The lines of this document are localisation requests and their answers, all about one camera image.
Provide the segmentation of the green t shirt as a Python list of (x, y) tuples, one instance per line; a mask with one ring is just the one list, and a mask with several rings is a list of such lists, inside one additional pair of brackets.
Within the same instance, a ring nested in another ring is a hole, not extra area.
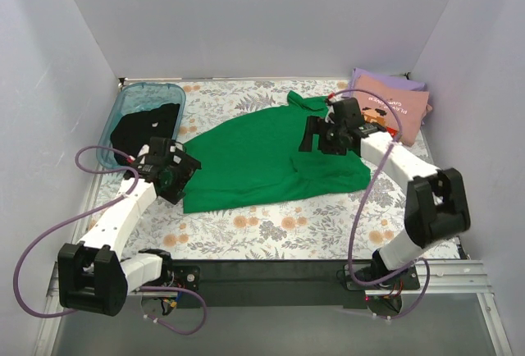
[(308, 117), (327, 114), (325, 99), (289, 92), (286, 100), (225, 121), (185, 143), (186, 152), (202, 165), (185, 187), (186, 213), (367, 188), (371, 171), (355, 153), (299, 151)]

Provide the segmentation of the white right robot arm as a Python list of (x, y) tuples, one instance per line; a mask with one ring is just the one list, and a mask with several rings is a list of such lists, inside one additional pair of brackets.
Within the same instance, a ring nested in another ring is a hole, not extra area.
[(325, 154), (356, 153), (385, 172), (405, 196), (404, 229), (376, 250), (368, 267), (348, 268), (352, 282), (369, 287), (409, 269), (430, 248), (471, 226), (463, 177), (414, 156), (387, 128), (368, 121), (355, 98), (328, 99), (329, 114), (308, 116), (299, 151), (317, 148)]

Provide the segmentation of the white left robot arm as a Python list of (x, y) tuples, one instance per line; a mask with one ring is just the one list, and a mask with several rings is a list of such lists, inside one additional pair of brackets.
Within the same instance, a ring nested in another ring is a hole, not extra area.
[(176, 204), (201, 169), (173, 139), (153, 137), (136, 155), (121, 150), (124, 178), (113, 203), (103, 208), (95, 225), (57, 255), (59, 301), (62, 307), (108, 316), (117, 315), (127, 295), (143, 285), (172, 281), (171, 255), (146, 249), (123, 258), (123, 249), (150, 205), (162, 198)]

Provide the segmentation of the black t shirt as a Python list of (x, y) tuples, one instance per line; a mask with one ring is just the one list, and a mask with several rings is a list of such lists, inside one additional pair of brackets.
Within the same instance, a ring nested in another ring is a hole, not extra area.
[(153, 110), (123, 116), (110, 134), (112, 147), (136, 157), (152, 137), (172, 137), (179, 110), (180, 104), (166, 103)]

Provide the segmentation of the pink folded t shirt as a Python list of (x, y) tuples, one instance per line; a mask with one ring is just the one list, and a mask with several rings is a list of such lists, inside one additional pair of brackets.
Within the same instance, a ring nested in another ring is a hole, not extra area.
[(389, 108), (373, 95), (362, 92), (362, 89), (378, 94), (388, 101), (401, 121), (401, 142), (409, 147), (415, 143), (422, 120), (431, 110), (428, 107), (430, 94), (427, 91), (391, 88), (368, 75), (361, 75), (354, 87), (354, 96), (366, 122), (376, 122), (384, 126), (393, 137), (399, 132), (397, 121)]

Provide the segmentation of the lavender folded t shirt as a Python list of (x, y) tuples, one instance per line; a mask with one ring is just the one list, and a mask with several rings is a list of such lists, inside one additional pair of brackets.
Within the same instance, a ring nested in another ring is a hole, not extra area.
[(354, 68), (349, 88), (354, 91), (345, 97), (355, 96), (359, 102), (362, 114), (367, 121), (375, 121), (383, 126), (397, 129), (392, 113), (378, 98), (358, 91), (364, 89), (382, 98), (387, 98), (389, 104), (396, 110), (402, 121), (407, 121), (412, 127), (420, 117), (422, 120), (432, 107), (428, 103), (430, 94), (425, 83), (409, 80), (405, 75), (382, 75)]

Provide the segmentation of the blue plastic basket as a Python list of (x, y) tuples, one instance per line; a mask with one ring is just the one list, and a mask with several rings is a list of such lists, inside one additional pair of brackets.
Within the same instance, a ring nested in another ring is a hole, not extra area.
[(152, 137), (175, 139), (185, 107), (185, 91), (176, 84), (139, 82), (125, 87), (116, 98), (98, 142), (98, 163), (106, 168), (126, 164), (115, 148), (132, 157)]

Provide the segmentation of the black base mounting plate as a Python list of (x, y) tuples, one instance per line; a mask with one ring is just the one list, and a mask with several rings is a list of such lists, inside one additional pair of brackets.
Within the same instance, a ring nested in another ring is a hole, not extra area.
[(199, 294), (208, 307), (341, 306), (364, 310), (366, 288), (344, 260), (174, 260), (165, 281)]

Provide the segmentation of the aluminium frame rail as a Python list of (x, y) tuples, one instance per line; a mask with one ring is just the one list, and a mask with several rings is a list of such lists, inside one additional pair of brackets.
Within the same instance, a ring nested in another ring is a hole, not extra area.
[(115, 317), (74, 313), (45, 322), (38, 355), (509, 355), (493, 289), (472, 260), (418, 264), (395, 299), (366, 292), (341, 306), (208, 307), (165, 290), (134, 292)]

